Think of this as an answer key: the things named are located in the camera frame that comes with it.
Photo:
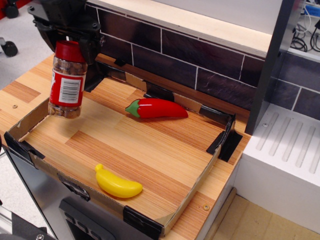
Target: black caster wheel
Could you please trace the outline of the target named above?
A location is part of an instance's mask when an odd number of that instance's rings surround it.
[[[18,53],[18,48],[12,41],[6,41],[5,45],[1,45],[1,47],[4,51],[4,54],[8,57],[13,57]]]

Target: jar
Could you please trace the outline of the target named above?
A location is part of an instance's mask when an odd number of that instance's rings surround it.
[[[74,119],[80,116],[88,65],[76,41],[56,42],[53,59],[49,115]]]

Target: screw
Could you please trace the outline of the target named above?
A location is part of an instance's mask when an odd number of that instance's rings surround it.
[[[36,236],[35,240],[44,240],[45,236],[43,236],[42,234],[39,234],[38,236]]]
[[[208,211],[210,209],[209,205],[205,204],[203,205],[203,210]]]

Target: robotic arm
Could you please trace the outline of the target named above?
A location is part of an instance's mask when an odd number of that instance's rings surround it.
[[[85,90],[90,91],[104,78],[95,61],[104,38],[100,35],[100,24],[85,12],[86,1],[34,0],[28,12],[33,15],[35,26],[53,52],[58,40],[79,43],[88,64]]]

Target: green pepper stem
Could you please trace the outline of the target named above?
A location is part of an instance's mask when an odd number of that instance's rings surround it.
[[[126,109],[125,111],[128,113],[131,113],[133,116],[140,118],[140,115],[138,114],[138,108],[139,108],[139,99],[133,101]]]

